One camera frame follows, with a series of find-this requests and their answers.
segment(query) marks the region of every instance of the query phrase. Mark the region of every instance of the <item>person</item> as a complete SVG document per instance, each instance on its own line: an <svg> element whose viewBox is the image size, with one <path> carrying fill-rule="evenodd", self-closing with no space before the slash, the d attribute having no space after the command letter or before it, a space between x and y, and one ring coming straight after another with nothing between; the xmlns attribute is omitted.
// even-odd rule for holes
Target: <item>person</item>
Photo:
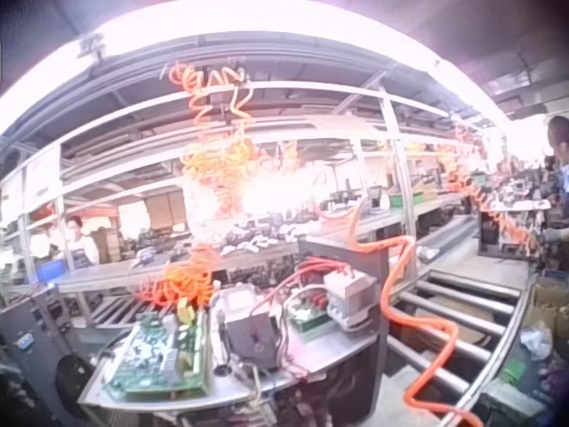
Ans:
<svg viewBox="0 0 569 427"><path fill-rule="evenodd" d="M548 140L561 166L561 203L564 214L569 214L569 119L552 117L548 123ZM569 229L546 229L542 237L546 242L569 242Z"/></svg>
<svg viewBox="0 0 569 427"><path fill-rule="evenodd" d="M84 269L92 265L99 265L99 249L95 241L81 232L83 221L78 216L71 216L67 220L68 249L73 257L76 269Z"/></svg>

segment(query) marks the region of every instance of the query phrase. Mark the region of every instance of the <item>glove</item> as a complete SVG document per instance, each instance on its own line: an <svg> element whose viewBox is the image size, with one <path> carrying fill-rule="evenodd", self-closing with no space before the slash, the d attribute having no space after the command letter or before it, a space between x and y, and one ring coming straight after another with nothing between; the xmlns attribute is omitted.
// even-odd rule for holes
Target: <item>glove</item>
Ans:
<svg viewBox="0 0 569 427"><path fill-rule="evenodd" d="M556 229L545 229L541 233L541 238L546 243L555 243L561 241L561 230Z"/></svg>

